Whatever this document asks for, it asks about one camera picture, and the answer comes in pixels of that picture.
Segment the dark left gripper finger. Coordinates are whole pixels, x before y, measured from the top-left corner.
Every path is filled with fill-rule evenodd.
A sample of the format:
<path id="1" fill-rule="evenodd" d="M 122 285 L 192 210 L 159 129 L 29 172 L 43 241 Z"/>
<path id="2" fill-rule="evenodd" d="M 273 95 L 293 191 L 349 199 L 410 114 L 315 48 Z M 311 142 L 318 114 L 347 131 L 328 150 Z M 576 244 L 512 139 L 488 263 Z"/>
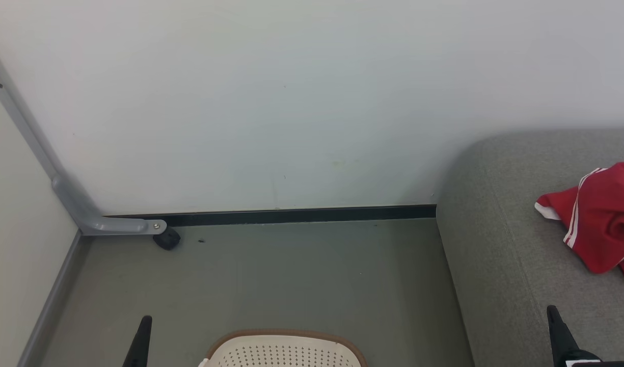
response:
<path id="1" fill-rule="evenodd" d="M 146 367 L 149 356 L 152 317 L 143 316 L 130 348 L 126 353 L 123 367 Z"/>

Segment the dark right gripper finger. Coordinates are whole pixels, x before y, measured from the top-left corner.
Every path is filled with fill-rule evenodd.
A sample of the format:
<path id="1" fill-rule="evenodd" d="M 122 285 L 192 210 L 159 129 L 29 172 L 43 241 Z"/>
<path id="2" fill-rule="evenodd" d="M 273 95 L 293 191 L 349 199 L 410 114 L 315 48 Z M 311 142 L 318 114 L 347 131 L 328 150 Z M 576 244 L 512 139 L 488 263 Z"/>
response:
<path id="1" fill-rule="evenodd" d="M 579 346 L 556 306 L 547 306 L 547 320 L 554 366 L 567 366 L 568 361 L 581 359 Z"/>

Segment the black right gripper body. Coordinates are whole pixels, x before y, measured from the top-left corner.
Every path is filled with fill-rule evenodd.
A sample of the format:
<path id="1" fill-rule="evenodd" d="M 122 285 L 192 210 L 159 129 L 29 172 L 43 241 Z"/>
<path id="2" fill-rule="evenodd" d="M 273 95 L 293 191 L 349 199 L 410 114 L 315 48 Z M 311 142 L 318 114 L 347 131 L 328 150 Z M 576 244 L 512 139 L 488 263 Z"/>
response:
<path id="1" fill-rule="evenodd" d="M 582 349 L 572 350 L 565 357 L 566 366 L 624 366 L 624 361 L 605 361 L 595 354 Z"/>

